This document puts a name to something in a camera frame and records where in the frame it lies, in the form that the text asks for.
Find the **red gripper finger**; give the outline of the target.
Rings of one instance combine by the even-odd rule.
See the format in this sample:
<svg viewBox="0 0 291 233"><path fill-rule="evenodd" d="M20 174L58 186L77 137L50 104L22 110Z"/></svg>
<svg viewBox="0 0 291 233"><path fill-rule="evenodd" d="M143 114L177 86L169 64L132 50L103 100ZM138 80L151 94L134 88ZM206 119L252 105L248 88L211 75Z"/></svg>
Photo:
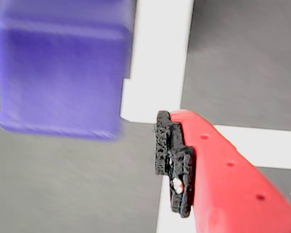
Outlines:
<svg viewBox="0 0 291 233"><path fill-rule="evenodd" d="M288 200L203 117L159 111L155 136L171 210L198 233L291 233Z"/></svg>

